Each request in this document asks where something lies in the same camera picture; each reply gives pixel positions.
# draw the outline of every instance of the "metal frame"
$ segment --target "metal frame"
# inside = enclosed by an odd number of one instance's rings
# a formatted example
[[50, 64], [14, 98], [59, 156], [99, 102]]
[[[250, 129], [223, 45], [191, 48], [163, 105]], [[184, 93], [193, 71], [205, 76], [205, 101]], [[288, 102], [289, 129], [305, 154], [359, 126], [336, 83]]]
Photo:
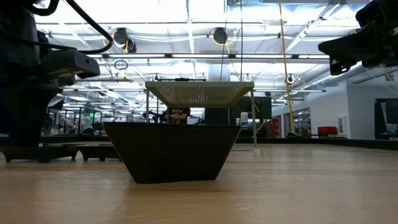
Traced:
[[[149, 121], [149, 95], [151, 90], [155, 90], [156, 88], [164, 88], [164, 87], [170, 87], [170, 88], [206, 88], [206, 87], [210, 87], [210, 88], [218, 88], [218, 87], [224, 87], [224, 88], [242, 88], [243, 90], [240, 91], [239, 94], [239, 99], [244, 97], [247, 92], [245, 92], [246, 90], [250, 91], [251, 94], [251, 110], [252, 110], [252, 128], [253, 128], [253, 142], [254, 142], [254, 150], [257, 149], [257, 136], [256, 136], [256, 132], [257, 132], [257, 128], [256, 128], [256, 109], [255, 109], [255, 105], [254, 105], [254, 82], [146, 82], [146, 94], [147, 94], [147, 101], [146, 101], [146, 120], [147, 123], [150, 123]], [[152, 94], [154, 94], [158, 99], [162, 100], [164, 99], [164, 96], [161, 95], [160, 92], [155, 91], [152, 92]], [[239, 100], [236, 98], [232, 98], [230, 102], [228, 102], [225, 105], [218, 105], [218, 107], [216, 107], [215, 105], [212, 105], [212, 108], [227, 108], [228, 109], [228, 124], [230, 125], [230, 112], [229, 109], [231, 106], [233, 106], [236, 102], [236, 100]], [[162, 101], [167, 108], [171, 108], [171, 107], [175, 107], [174, 105], [168, 105], [168, 101]], [[180, 107], [190, 107], [192, 105], [179, 105]]]

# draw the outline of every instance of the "wooden table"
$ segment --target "wooden table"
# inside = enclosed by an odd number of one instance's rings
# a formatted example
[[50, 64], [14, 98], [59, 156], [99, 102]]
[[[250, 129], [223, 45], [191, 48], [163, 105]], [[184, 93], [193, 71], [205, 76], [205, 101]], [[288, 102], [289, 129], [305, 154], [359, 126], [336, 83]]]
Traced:
[[396, 224], [398, 152], [259, 145], [214, 182], [136, 185], [122, 162], [0, 159], [1, 223]]

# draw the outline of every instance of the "ceiling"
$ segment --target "ceiling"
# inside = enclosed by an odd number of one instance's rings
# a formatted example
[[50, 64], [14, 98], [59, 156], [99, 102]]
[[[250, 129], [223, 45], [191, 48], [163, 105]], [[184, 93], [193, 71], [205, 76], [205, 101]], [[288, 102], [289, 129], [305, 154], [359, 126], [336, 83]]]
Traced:
[[[277, 0], [76, 0], [88, 15], [110, 34], [118, 27], [127, 33], [137, 46], [137, 54], [282, 54], [279, 5]], [[318, 55], [318, 44], [350, 33], [359, 28], [356, 12], [369, 1], [347, 0], [344, 5], [329, 4], [329, 0], [282, 1], [284, 36], [287, 54]], [[44, 1], [38, 7], [48, 6]], [[64, 0], [57, 11], [48, 17], [35, 17], [38, 30], [45, 32], [51, 44], [93, 50], [104, 46], [104, 37], [88, 25]], [[226, 27], [228, 49], [217, 45], [211, 38], [216, 27]], [[108, 54], [123, 54], [124, 50], [113, 46]], [[212, 74], [209, 65], [228, 65], [231, 80], [238, 81], [241, 72], [249, 76], [256, 87], [283, 90], [285, 68], [282, 61], [244, 60], [177, 60], [129, 59], [126, 70], [114, 68], [114, 60], [99, 59], [101, 82], [78, 82], [68, 88], [110, 88], [111, 96], [98, 92], [64, 92], [65, 96], [80, 96], [94, 102], [145, 102], [145, 94], [139, 91], [116, 89], [144, 89], [144, 82], [161, 78], [201, 78]], [[296, 78], [296, 85], [310, 83], [328, 71], [328, 60], [318, 63], [308, 59], [288, 61], [287, 72]], [[119, 82], [124, 77], [129, 82]]]

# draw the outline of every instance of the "black planter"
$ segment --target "black planter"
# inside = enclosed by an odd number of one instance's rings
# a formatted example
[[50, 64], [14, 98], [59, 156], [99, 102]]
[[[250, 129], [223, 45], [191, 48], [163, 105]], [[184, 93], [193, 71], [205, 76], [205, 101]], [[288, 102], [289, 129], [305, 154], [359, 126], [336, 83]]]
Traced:
[[215, 180], [240, 126], [104, 123], [137, 184]]

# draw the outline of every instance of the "white wall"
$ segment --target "white wall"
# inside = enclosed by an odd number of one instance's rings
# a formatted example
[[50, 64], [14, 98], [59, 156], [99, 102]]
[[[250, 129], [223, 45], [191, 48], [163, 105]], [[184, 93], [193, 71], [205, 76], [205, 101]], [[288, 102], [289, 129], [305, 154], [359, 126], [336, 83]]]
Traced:
[[377, 98], [398, 98], [398, 92], [384, 77], [363, 84], [348, 85], [349, 125], [352, 139], [374, 140], [374, 101]]
[[[346, 82], [339, 83], [336, 87], [326, 88], [326, 93], [310, 93], [304, 101], [295, 101], [293, 111], [311, 109], [311, 131], [312, 134], [318, 134], [318, 127], [333, 126], [338, 127], [338, 118], [347, 116], [348, 97]], [[273, 116], [289, 112], [288, 106], [276, 107], [272, 110]], [[348, 137], [350, 138], [349, 123], [346, 124]]]

